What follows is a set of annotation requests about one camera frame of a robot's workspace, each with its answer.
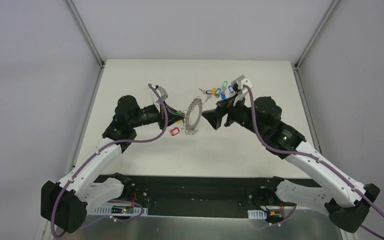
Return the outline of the red key tag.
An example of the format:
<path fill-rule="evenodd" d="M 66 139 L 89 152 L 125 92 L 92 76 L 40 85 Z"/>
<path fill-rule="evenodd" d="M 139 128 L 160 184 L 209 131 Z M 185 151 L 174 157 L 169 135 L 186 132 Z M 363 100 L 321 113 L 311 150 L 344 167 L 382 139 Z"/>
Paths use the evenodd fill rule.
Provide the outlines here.
<path fill-rule="evenodd" d="M 171 136 L 176 136 L 176 135 L 178 135 L 180 132 L 181 132 L 181 130 L 180 130 L 178 127 L 174 127 L 174 128 L 172 128 L 172 129 L 169 131 L 169 133 L 170 133 Z"/>

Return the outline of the silver metal ring disc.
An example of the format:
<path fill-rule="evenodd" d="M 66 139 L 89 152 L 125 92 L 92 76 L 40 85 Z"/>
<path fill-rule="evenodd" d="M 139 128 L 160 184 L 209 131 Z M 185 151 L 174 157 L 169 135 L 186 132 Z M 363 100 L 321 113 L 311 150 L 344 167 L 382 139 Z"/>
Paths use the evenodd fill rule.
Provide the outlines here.
<path fill-rule="evenodd" d="M 192 136 L 199 131 L 203 105 L 203 100 L 200 97 L 195 97 L 187 107 L 183 121 L 183 130 L 186 135 Z"/>

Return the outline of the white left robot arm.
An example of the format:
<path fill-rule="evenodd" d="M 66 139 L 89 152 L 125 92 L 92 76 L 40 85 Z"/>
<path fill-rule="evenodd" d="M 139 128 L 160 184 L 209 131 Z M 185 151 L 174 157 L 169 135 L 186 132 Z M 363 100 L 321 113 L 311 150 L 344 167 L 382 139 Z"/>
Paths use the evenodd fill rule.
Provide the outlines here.
<path fill-rule="evenodd" d="M 77 231 L 88 214 L 102 204 L 118 199 L 127 202 L 133 189 L 130 179 L 114 173 L 103 183 L 91 184 L 114 160 L 135 142 L 136 128 L 157 123 L 161 132 L 182 121 L 185 115 L 164 101 L 139 107 L 132 95 L 119 98 L 111 123 L 88 158 L 57 182 L 47 181 L 41 188 L 40 214 L 63 233 Z"/>

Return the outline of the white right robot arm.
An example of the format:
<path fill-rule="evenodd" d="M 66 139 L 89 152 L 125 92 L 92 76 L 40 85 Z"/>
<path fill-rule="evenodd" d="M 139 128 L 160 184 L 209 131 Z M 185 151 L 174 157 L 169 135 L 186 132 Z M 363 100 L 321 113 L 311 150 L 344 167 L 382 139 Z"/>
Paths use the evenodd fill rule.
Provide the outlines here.
<path fill-rule="evenodd" d="M 328 216 L 340 229 L 355 233 L 366 219 L 370 204 L 380 193 L 373 183 L 363 184 L 333 166 L 292 126 L 282 122 L 282 109 L 269 96 L 258 97 L 253 106 L 234 98 L 220 100 L 216 108 L 202 112 L 215 129 L 237 123 L 261 137 L 267 150 L 306 173 L 318 186 L 308 187 L 274 176 L 264 187 L 264 200 L 270 205 L 280 201 L 305 206 Z"/>

